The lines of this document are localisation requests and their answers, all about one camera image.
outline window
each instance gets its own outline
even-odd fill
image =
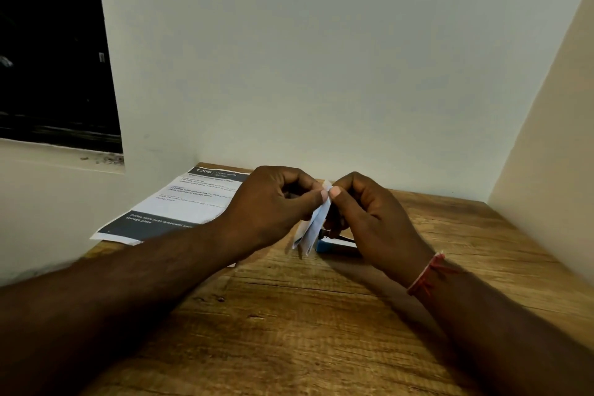
[[[0,137],[122,152],[101,0],[0,0]]]

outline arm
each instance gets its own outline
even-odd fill
[[[76,392],[196,285],[279,241],[325,197],[300,170],[260,167],[208,224],[0,288],[0,394]]]
[[[361,254],[405,288],[434,251],[420,238],[390,191],[358,173],[330,190],[326,228],[351,231]],[[416,296],[486,382],[504,395],[586,395],[594,388],[594,355],[564,332],[461,267],[430,271],[431,296]]]

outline fingernail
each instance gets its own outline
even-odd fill
[[[330,188],[330,197],[332,199],[337,197],[340,194],[340,190],[340,186],[333,186],[332,188]]]

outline forearm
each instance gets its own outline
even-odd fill
[[[594,355],[564,332],[479,280],[430,271],[415,295],[499,394],[590,394]]]
[[[189,290],[239,258],[224,231],[198,226],[0,288],[0,393],[77,390]]]

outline wood grain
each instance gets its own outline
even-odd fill
[[[436,250],[594,347],[594,289],[486,204],[393,193]],[[291,237],[204,282],[84,394],[482,394],[416,299],[358,261],[301,259]]]

